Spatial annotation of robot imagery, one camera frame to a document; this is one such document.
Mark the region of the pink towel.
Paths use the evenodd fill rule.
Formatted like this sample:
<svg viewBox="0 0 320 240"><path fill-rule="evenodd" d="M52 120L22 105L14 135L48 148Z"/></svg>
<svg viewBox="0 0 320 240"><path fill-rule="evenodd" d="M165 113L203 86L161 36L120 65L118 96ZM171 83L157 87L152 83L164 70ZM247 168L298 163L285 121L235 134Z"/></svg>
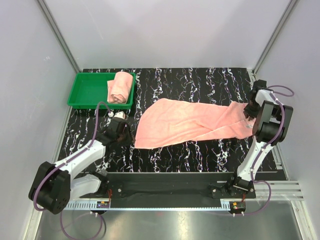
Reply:
<svg viewBox="0 0 320 240"><path fill-rule="evenodd" d="M246 117L246 104L227 106L162 98L141 116L136 149L155 149L187 141L245 139L253 134L255 119Z"/></svg>
<svg viewBox="0 0 320 240"><path fill-rule="evenodd" d="M127 72L117 72L113 80L107 82L107 102L126 104L133 85L133 76Z"/></svg>

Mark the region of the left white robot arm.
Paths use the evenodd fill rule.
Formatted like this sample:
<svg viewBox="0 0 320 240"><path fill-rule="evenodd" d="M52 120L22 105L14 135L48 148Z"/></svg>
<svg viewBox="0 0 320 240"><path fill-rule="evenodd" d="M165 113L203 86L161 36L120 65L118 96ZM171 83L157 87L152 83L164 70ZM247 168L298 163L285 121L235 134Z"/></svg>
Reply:
<svg viewBox="0 0 320 240"><path fill-rule="evenodd" d="M108 186L100 173L78 175L108 152L133 142L134 136L127 121L113 117L105 130L95 133L94 139L75 153L56 163L43 162L38 167L28 198L36 210L54 215L62 212L69 201L84 195L103 198L108 193Z"/></svg>

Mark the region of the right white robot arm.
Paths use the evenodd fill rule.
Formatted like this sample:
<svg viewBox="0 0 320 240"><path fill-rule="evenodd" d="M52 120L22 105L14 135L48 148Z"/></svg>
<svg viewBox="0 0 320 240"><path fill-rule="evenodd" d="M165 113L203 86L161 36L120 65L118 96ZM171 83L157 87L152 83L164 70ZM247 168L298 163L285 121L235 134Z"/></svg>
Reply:
<svg viewBox="0 0 320 240"><path fill-rule="evenodd" d="M249 104L244 108L246 117L254 117L253 142L241 165L223 186L232 198L252 194L255 177L268 153L281 143L288 132L294 108L282 104L273 86L265 80L257 80L250 91Z"/></svg>

